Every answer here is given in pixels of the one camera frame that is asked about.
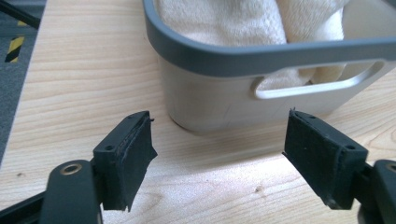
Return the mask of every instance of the black clamp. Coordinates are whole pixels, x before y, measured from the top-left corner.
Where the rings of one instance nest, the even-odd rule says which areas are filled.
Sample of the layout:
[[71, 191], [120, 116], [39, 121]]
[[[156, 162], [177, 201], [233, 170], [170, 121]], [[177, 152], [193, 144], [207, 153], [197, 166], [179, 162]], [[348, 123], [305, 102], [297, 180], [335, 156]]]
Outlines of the black clamp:
[[283, 153], [331, 209], [361, 203], [360, 223], [396, 223], [396, 161], [366, 163], [368, 150], [321, 119], [291, 110]]
[[52, 170], [45, 192], [0, 212], [0, 223], [103, 223], [105, 210], [131, 210], [149, 163], [149, 112], [125, 118], [93, 150], [91, 161], [68, 161]]

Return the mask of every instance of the wooden surface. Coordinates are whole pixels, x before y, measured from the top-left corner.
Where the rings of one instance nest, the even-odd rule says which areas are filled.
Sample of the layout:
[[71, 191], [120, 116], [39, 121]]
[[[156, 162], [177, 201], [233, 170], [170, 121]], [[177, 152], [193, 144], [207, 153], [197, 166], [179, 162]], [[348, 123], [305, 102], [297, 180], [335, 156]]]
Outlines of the wooden surface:
[[[322, 117], [396, 160], [396, 71]], [[356, 223], [332, 211], [280, 155], [286, 121], [196, 134], [166, 114], [140, 0], [48, 0], [0, 170], [0, 209], [46, 187], [50, 171], [93, 148], [124, 117], [149, 110], [158, 151], [131, 213], [105, 223]]]

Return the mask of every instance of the small hole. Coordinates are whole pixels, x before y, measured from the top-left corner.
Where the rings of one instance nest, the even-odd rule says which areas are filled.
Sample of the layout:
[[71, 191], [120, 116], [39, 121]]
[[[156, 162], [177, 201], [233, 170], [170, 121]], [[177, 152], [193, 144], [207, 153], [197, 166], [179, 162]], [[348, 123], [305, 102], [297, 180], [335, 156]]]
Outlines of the small hole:
[[62, 175], [73, 175], [75, 173], [77, 173], [79, 170], [81, 170], [82, 166], [78, 163], [74, 163], [74, 164], [70, 164], [65, 166], [62, 170], [61, 170], [61, 174]]
[[67, 173], [72, 173], [75, 172], [78, 169], [78, 167], [76, 165], [73, 166], [68, 166], [66, 168], [64, 168], [64, 171]]
[[107, 146], [107, 147], [105, 147], [105, 150], [106, 151], [111, 151], [111, 150], [113, 150], [113, 148], [114, 148], [113, 146]]
[[351, 146], [351, 145], [346, 146], [346, 148], [351, 149], [351, 150], [356, 149], [354, 146]]

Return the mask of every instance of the white towel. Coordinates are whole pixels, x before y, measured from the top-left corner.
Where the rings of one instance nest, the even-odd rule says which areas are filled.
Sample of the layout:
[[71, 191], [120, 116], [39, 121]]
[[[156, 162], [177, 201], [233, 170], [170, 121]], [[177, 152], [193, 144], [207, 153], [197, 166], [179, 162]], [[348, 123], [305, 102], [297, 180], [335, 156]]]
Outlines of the white towel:
[[[154, 3], [163, 22], [181, 35], [209, 45], [241, 47], [287, 44], [287, 38], [289, 42], [342, 39], [341, 10], [345, 3], [341, 2], [347, 1], [155, 0]], [[309, 20], [318, 15], [320, 20]], [[285, 69], [264, 75], [258, 90], [302, 86], [310, 79], [314, 83], [333, 81], [343, 68], [300, 72]]]

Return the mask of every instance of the black and yellow tape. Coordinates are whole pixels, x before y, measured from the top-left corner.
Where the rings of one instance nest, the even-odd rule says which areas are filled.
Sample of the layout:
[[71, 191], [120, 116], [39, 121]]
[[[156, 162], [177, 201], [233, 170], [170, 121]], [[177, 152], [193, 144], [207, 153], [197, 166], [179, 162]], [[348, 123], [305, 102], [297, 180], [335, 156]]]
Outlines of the black and yellow tape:
[[[26, 24], [22, 21], [18, 21], [18, 26], [25, 26]], [[23, 44], [24, 36], [16, 36], [12, 38], [9, 43], [9, 48], [6, 56], [6, 63], [16, 63], [18, 56], [20, 55], [21, 46]]]

